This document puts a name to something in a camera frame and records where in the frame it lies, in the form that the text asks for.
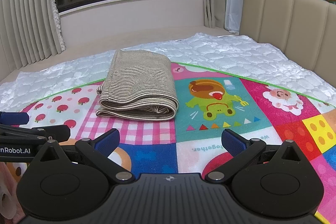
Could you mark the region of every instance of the pink triangle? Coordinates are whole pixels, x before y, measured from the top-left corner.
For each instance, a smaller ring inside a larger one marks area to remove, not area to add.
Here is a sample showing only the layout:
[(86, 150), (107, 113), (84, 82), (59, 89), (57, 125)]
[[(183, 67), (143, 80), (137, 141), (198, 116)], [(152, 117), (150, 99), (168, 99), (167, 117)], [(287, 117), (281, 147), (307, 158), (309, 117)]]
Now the pink triangle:
[(192, 126), (188, 126), (187, 131), (195, 130)]

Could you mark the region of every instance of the white quilted mattress pad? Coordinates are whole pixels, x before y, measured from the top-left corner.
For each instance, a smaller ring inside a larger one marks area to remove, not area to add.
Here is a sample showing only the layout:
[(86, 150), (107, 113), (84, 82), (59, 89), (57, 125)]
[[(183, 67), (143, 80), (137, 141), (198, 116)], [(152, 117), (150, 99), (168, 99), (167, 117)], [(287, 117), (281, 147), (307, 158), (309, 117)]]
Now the white quilted mattress pad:
[[(125, 50), (147, 50), (171, 62), (200, 66), (276, 85), (336, 106), (336, 89), (314, 72), (300, 67), (271, 44), (247, 36), (214, 37), (197, 33), (179, 41), (141, 44)], [(103, 52), (64, 62), (39, 72), (20, 72), (0, 86), (0, 111), (20, 111), (55, 93), (106, 77), (114, 54)]]

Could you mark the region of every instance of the striped fabric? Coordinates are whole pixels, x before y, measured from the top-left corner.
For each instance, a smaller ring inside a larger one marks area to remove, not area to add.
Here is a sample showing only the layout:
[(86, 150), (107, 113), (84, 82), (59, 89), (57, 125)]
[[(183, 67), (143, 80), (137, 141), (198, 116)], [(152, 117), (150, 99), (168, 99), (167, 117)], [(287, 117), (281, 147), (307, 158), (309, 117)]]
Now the striped fabric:
[(170, 60), (155, 52), (116, 51), (97, 93), (99, 117), (165, 121), (179, 107)]

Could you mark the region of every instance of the green blanket trim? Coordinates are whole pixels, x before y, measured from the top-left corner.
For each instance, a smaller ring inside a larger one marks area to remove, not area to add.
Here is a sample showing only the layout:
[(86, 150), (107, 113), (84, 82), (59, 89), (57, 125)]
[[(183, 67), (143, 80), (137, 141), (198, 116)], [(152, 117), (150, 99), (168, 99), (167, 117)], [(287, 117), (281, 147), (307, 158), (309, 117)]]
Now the green blanket trim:
[[(215, 72), (223, 73), (223, 74), (226, 74), (226, 75), (231, 75), (231, 76), (234, 76), (234, 77), (238, 77), (238, 78), (246, 79), (246, 80), (249, 80), (249, 81), (252, 81), (252, 82), (257, 82), (257, 83), (261, 83), (261, 84), (265, 84), (265, 85), (271, 85), (271, 86), (274, 86), (274, 87), (276, 87), (276, 88), (284, 89), (284, 90), (288, 90), (288, 91), (290, 91), (290, 92), (293, 92), (293, 93), (302, 95), (302, 96), (304, 96), (304, 97), (307, 97), (307, 98), (310, 98), (310, 99), (319, 101), (319, 102), (321, 102), (321, 103), (326, 103), (326, 102), (324, 102), (324, 101), (322, 101), (322, 100), (316, 99), (316, 98), (314, 98), (314, 97), (311, 97), (311, 96), (308, 96), (308, 95), (305, 95), (305, 94), (302, 94), (302, 93), (299, 93), (299, 92), (296, 92), (296, 91), (294, 91), (294, 90), (290, 90), (290, 89), (284, 88), (284, 87), (282, 87), (282, 86), (273, 85), (273, 84), (269, 84), (269, 83), (266, 83), (266, 82), (263, 82), (263, 81), (259, 81), (259, 80), (251, 79), (251, 78), (248, 78), (248, 77), (243, 77), (243, 76), (235, 75), (235, 74), (233, 74), (233, 73), (224, 72), (224, 71), (220, 71), (220, 70), (216, 70), (216, 69), (211, 69), (211, 68), (207, 68), (207, 67), (203, 67), (203, 66), (198, 66), (198, 65), (193, 65), (193, 64), (186, 64), (186, 63), (180, 63), (180, 62), (178, 62), (177, 64), (179, 64), (179, 65), (184, 65), (184, 66), (190, 66), (190, 67), (196, 67), (196, 68), (202, 68), (202, 69), (206, 69), (206, 70), (211, 70), (211, 71), (215, 71)], [(103, 78), (103, 79), (99, 79), (99, 80), (96, 80), (96, 81), (93, 81), (93, 82), (90, 82), (90, 83), (87, 83), (87, 84), (84, 84), (84, 85), (75, 86), (75, 87), (73, 87), (73, 88), (71, 88), (71, 89), (63, 90), (63, 91), (54, 93), (54, 94), (52, 94), (52, 95), (46, 96), (46, 97), (44, 97), (44, 98), (41, 98), (41, 99), (39, 99), (39, 100), (36, 100), (36, 101), (34, 101), (34, 103), (36, 103), (36, 102), (38, 102), (38, 101), (41, 101), (41, 100), (44, 100), (44, 99), (47, 99), (47, 98), (50, 98), (50, 97), (52, 97), (52, 96), (58, 95), (58, 94), (60, 94), (60, 93), (69, 91), (69, 90), (73, 90), (73, 89), (76, 89), (76, 88), (82, 88), (83, 86), (91, 85), (91, 84), (94, 84), (94, 83), (97, 83), (97, 82), (101, 82), (101, 81), (104, 81), (104, 80), (105, 80), (105, 78)]]

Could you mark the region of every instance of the cartoon frog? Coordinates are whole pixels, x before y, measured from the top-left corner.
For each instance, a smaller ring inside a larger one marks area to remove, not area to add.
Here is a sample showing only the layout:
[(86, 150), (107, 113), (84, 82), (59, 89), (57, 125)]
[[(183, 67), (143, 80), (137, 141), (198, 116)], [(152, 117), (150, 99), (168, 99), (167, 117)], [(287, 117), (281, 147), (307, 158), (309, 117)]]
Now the cartoon frog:
[(248, 102), (243, 101), (239, 96), (229, 95), (221, 83), (211, 79), (190, 82), (189, 91), (194, 98), (185, 104), (187, 107), (198, 105), (204, 112), (204, 119), (208, 121), (214, 120), (217, 114), (235, 115), (236, 111), (233, 109), (232, 101), (240, 102), (242, 106), (248, 105)]

